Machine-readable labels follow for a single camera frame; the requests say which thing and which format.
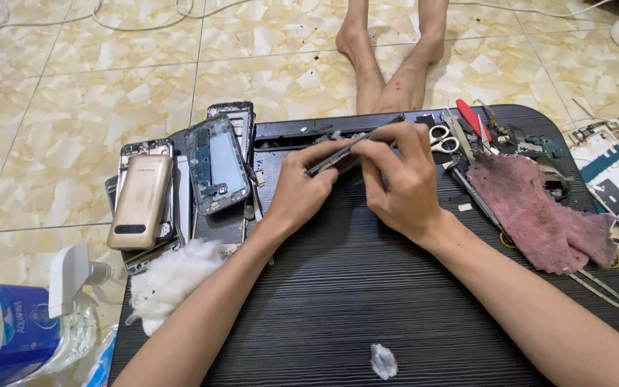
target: person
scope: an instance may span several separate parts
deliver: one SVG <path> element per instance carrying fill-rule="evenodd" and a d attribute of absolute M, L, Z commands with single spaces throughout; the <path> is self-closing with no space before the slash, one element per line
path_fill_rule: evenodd
<path fill-rule="evenodd" d="M 336 46 L 355 67 L 358 114 L 422 107 L 426 68 L 443 55 L 447 6 L 445 0 L 419 0 L 422 38 L 386 85 L 366 33 L 367 1 L 349 0 Z M 145 343 L 116 387 L 201 384 L 267 261 L 319 210 L 338 178 L 333 168 L 308 178 L 307 168 L 349 141 L 327 141 L 288 154 L 262 221 Z M 402 158 L 387 143 L 397 145 Z M 440 260 L 546 378 L 557 386 L 619 387 L 619 333 L 439 206 L 425 125 L 378 128 L 352 152 L 362 158 L 369 208 Z"/>

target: gold phone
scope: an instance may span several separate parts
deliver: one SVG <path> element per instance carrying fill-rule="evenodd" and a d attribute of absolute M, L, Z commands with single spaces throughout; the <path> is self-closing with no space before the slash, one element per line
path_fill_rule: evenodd
<path fill-rule="evenodd" d="M 107 238 L 109 248 L 133 250 L 154 246 L 172 166 L 168 155 L 131 157 Z"/>

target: ribbed black mat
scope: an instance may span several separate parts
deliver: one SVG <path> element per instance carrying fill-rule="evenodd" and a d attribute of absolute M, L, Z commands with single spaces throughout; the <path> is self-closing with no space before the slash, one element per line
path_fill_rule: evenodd
<path fill-rule="evenodd" d="M 562 138 L 544 115 L 518 105 L 494 106 L 501 124 L 525 134 Z M 416 116 L 439 111 L 408 113 Z M 257 125 L 257 136 L 297 133 L 302 127 L 372 128 L 396 114 L 339 117 Z M 286 152 L 257 152 L 263 168 L 263 208 L 271 201 L 279 162 Z M 569 154 L 558 160 L 572 182 L 570 207 L 593 211 Z M 530 268 L 503 247 L 496 229 L 476 207 L 460 213 L 449 196 L 460 184 L 437 171 L 441 206 L 491 246 Z M 240 208 L 197 220 L 198 238 L 240 241 Z M 205 386 L 550 386 L 480 303 L 427 252 L 383 225 L 366 207 L 359 171 L 343 176 L 319 213 L 275 254 L 255 284 Z M 619 293 L 619 269 L 587 270 Z M 567 276 L 539 273 L 619 331 L 619 309 Z M 131 313 L 129 292 L 121 313 L 111 384 L 146 341 Z M 390 348 L 398 375 L 384 382 L 369 365 L 373 343 Z M 619 359 L 613 359 L 617 366 Z"/>

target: red screwdriver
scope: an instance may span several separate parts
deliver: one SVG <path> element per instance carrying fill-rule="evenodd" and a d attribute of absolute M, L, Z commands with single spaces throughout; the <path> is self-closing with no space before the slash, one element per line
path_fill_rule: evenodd
<path fill-rule="evenodd" d="M 477 114 L 475 114 L 472 108 L 467 105 L 467 102 L 462 101 L 461 99 L 455 101 L 455 104 L 462 118 L 465 119 L 468 124 L 470 124 L 472 129 L 475 130 L 477 136 L 481 138 L 481 128 L 479 127 L 479 117 L 477 116 Z M 486 138 L 491 141 L 491 133 L 488 132 L 488 129 L 486 129 L 486 127 L 484 127 L 484 131 L 486 132 Z"/>

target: pile of phones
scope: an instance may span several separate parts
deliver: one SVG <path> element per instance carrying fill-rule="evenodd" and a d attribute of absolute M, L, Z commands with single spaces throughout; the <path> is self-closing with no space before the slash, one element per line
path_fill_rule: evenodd
<path fill-rule="evenodd" d="M 105 183 L 114 213 L 107 246 L 122 251 L 129 274 L 194 238 L 198 212 L 219 212 L 253 189 L 253 104 L 212 105 L 207 116 L 169 138 L 121 147 L 118 175 Z"/>

